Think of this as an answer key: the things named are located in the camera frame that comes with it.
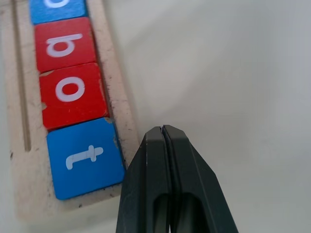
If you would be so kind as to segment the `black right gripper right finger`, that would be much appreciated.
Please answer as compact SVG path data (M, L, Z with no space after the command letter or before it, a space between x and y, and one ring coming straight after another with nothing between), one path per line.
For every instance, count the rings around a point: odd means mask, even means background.
M239 233L217 177L186 134L171 125L162 132L173 186L172 233Z

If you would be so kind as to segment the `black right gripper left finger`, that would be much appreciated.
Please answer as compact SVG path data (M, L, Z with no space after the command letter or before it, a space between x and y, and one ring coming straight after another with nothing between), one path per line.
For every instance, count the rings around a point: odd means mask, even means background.
M165 139L154 127L126 171L116 233L169 233L171 192Z

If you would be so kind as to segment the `blue letter t block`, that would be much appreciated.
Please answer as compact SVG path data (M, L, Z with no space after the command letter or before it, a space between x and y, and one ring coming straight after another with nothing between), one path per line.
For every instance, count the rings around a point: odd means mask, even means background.
M67 200L119 184L125 166L114 123L107 118L47 135L55 196Z

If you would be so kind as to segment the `red letter o block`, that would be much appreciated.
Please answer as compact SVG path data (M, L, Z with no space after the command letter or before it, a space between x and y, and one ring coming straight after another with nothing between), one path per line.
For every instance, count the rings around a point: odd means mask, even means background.
M109 116L97 63L39 76L43 125L48 131Z

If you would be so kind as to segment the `red letter b block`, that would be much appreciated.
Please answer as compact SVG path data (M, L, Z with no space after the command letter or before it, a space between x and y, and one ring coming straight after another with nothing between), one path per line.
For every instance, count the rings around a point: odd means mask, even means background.
M96 61L92 26L79 17L35 26L36 66L40 73Z

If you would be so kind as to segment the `wooden letter tray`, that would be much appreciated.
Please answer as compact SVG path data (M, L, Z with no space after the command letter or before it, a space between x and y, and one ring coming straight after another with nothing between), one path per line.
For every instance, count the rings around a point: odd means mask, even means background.
M139 146L138 132L117 60L107 3L108 0L86 0L109 110L125 164L129 165ZM42 123L33 32L28 0L0 0L0 56L5 80L15 213L26 221L57 216L121 193L121 186L114 185L66 201L55 197L47 131Z

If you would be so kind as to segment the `blue letter o block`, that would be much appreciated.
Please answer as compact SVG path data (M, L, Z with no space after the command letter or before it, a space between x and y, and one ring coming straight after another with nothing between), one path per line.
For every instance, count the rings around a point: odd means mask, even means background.
M29 0L29 7L34 25L88 16L86 0Z

